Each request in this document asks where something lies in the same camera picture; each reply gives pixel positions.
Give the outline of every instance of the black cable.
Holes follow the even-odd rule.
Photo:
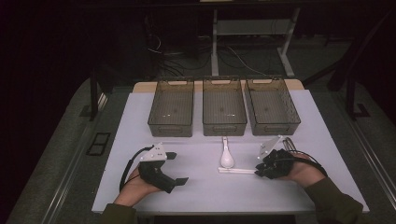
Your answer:
[[[326,170],[325,170],[325,169],[320,165],[320,163],[318,163],[318,162],[313,162],[313,161],[310,161],[310,160],[307,160],[307,159],[304,159],[304,158],[298,158],[298,157],[275,160],[275,162],[277,162],[277,161],[299,161],[299,162],[304,162],[304,163],[306,163],[306,164],[309,164],[309,165],[311,165],[311,166],[317,168],[317,169],[318,169],[319,171],[321,171],[325,176],[328,176]]]
[[[218,51],[218,57],[221,59],[221,61],[222,61],[224,64],[226,64],[227,66],[229,66],[229,67],[231,67],[231,68],[245,69],[245,66],[234,66],[234,65],[231,65],[230,63],[227,63],[227,62],[224,60],[224,58],[221,56],[220,51]]]
[[[182,72],[178,71],[175,67],[173,67],[171,65],[163,63],[163,68],[167,69],[169,72],[171,72],[171,69],[172,69],[173,71],[175,71],[178,74],[177,77],[178,76],[184,77]]]
[[[272,33],[272,35],[276,35],[276,23],[277,23],[277,20],[272,20],[272,22],[271,22],[271,33]]]
[[[125,182],[125,179],[126,179],[126,176],[127,176],[128,173],[129,173],[129,170],[131,169],[132,164],[134,163],[134,159],[136,159],[136,157],[137,157],[140,153],[142,153],[143,151],[149,151],[149,150],[152,149],[152,148],[154,148],[154,145],[152,145],[152,147],[144,147],[144,148],[138,150],[138,151],[134,154],[134,156],[128,161],[128,164],[126,164],[125,170],[124,170],[124,172],[123,172],[123,174],[122,174],[122,178],[121,178],[121,181],[120,181],[120,191],[121,191],[122,188],[125,186],[125,184],[128,183],[128,182]]]
[[[128,182],[129,182],[129,181],[131,181],[131,180],[133,180],[133,179],[137,178],[138,176],[140,176],[140,175],[136,175],[136,176],[134,176],[134,177],[130,178],[129,180],[127,180],[127,181],[125,182],[124,186],[125,186],[126,184],[128,184]]]
[[[309,155],[308,153],[302,152],[297,150],[296,146],[294,145],[293,141],[289,138],[286,137],[285,140],[283,140],[283,145],[285,146],[286,150],[289,152],[296,152],[296,153],[300,153],[300,154],[304,154],[305,156],[308,156],[309,158],[311,158],[311,160],[313,160],[314,162],[318,163],[317,160],[315,160],[315,158],[313,158],[311,155]]]
[[[169,62],[169,63],[173,63],[173,64],[175,64],[176,66],[178,66],[178,67],[181,68],[181,69],[185,69],[185,70],[198,70],[198,69],[204,68],[204,67],[207,65],[207,63],[209,62],[209,59],[210,59],[210,54],[208,54],[208,56],[206,57],[204,64],[199,65],[198,67],[194,67],[194,68],[185,67],[185,66],[183,66],[181,63],[175,63],[175,62],[173,62],[173,61],[171,61],[171,60],[165,60],[165,61],[166,61],[166,62]]]
[[[165,67],[162,67],[160,65],[158,65],[158,67],[163,70],[163,75],[160,75],[161,77],[166,77],[166,72],[172,73],[175,77],[177,77],[177,74],[172,72],[171,70],[169,70],[169,69],[167,69]]]
[[[246,68],[247,67],[247,65],[248,65],[247,61],[245,61],[245,59],[243,59],[242,57],[238,57],[240,55],[239,53],[238,54],[233,53],[232,49],[230,47],[224,47],[224,48],[226,48],[226,50],[218,50],[218,56],[219,56],[219,54],[222,51],[224,51],[224,52],[228,53],[228,55],[225,54],[226,56],[231,56],[232,58],[235,58],[238,61],[238,63],[242,63],[242,65],[244,65],[244,66],[243,67],[236,67],[236,66],[233,66],[233,65],[229,65],[228,63],[225,63],[225,64],[227,64],[227,65],[229,65],[230,67],[233,67],[233,68]]]
[[[238,41],[236,42],[235,46],[240,47],[243,46],[243,43],[246,43],[246,41],[243,41],[242,38],[237,38]],[[259,46],[260,44],[257,44],[259,37],[254,38],[253,42],[249,42],[250,45],[247,45],[246,47],[248,47],[249,49],[246,52],[238,52],[239,56],[243,56],[243,55],[247,55],[249,54],[253,49],[255,49],[257,46]],[[230,48],[229,45],[227,45],[227,43],[225,41],[223,41],[222,43],[220,43],[218,41],[218,48]]]
[[[271,52],[268,50],[268,67],[266,73],[268,74],[271,71]]]
[[[229,56],[232,56],[233,58],[236,58],[236,59],[238,60],[238,62],[240,61],[239,58],[238,58],[238,56],[247,55],[249,52],[251,52],[251,50],[250,50],[250,51],[244,52],[244,53],[242,53],[242,54],[241,54],[241,53],[235,54],[235,53],[233,52],[233,49],[232,49],[231,47],[227,46],[227,45],[218,46],[218,48],[219,48],[218,52],[220,52],[221,49],[225,49],[224,51],[225,51],[226,53],[228,53]]]

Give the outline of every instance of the metal stand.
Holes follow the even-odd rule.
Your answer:
[[[308,77],[307,79],[303,80],[302,81],[303,86],[306,87],[307,85],[315,82],[316,80],[320,79],[321,77],[324,77],[324,76],[330,74],[330,72],[334,71],[337,68],[339,63],[340,63],[340,61],[337,61],[337,62],[333,63],[332,65],[324,68],[323,70],[317,72],[312,77]]]
[[[290,65],[290,62],[289,62],[289,59],[288,59],[288,56],[286,55],[286,53],[288,51],[288,47],[289,47],[291,38],[293,36],[294,27],[296,26],[299,13],[300,13],[300,8],[299,7],[295,8],[293,15],[291,17],[291,22],[289,23],[288,33],[286,34],[285,42],[283,43],[282,48],[277,49],[277,53],[279,54],[280,60],[283,63],[283,66],[286,71],[286,75],[288,77],[294,77],[294,72],[291,69],[291,65]]]
[[[364,50],[376,34],[377,30],[382,25],[384,20],[388,17],[391,11],[392,9],[368,32],[367,35],[355,40],[355,42],[351,45],[348,52],[344,56],[344,61],[342,64],[343,67],[339,69],[342,71],[342,73],[335,73],[335,75],[337,76],[333,76],[328,84],[328,87],[339,90],[342,84],[344,84],[344,82],[346,81],[346,112],[352,118],[352,120],[356,120],[356,118],[359,117],[370,117],[366,108],[362,104],[357,104],[357,107],[360,109],[361,112],[355,112],[354,104],[357,74],[354,74],[353,70],[358,63],[358,59],[361,57]]]
[[[213,37],[212,37],[212,76],[219,75],[219,62],[218,62],[218,11],[215,10],[213,14]]]
[[[277,49],[277,52],[279,54],[280,60],[283,63],[283,66],[285,68],[286,74],[288,77],[294,77],[294,72],[291,69],[291,65],[288,59],[288,56],[286,55],[288,51],[288,47],[291,41],[291,38],[293,36],[294,32],[294,27],[297,23],[297,18],[300,13],[300,8],[297,7],[294,9],[293,14],[291,16],[290,22],[288,24],[288,28],[286,30],[286,38],[285,42],[283,43],[281,48]],[[218,11],[214,10],[214,15],[213,15],[213,36],[212,36],[212,55],[211,55],[211,62],[212,62],[212,76],[216,77],[219,75],[219,61],[218,61],[218,52],[217,52],[217,38],[218,38]]]

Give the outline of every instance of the white table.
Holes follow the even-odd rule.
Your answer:
[[[341,191],[363,204],[350,172],[318,112],[309,91],[290,91],[302,123],[290,138],[297,149],[316,158]],[[171,194],[149,195],[135,206],[140,215],[221,215],[221,214],[299,214],[313,212],[315,207],[304,190],[291,181],[269,180],[256,175],[220,174],[221,137],[204,136],[202,92],[194,98],[193,136],[190,138],[152,137],[147,124],[153,92],[131,93],[124,109],[93,212],[101,213],[119,193],[122,172],[128,160],[143,147],[163,142],[166,151],[177,157],[167,161],[162,170],[172,178],[189,177],[185,186],[175,187]],[[235,160],[234,168],[254,169],[261,143],[273,136],[253,136],[250,124],[244,136],[228,137]]]

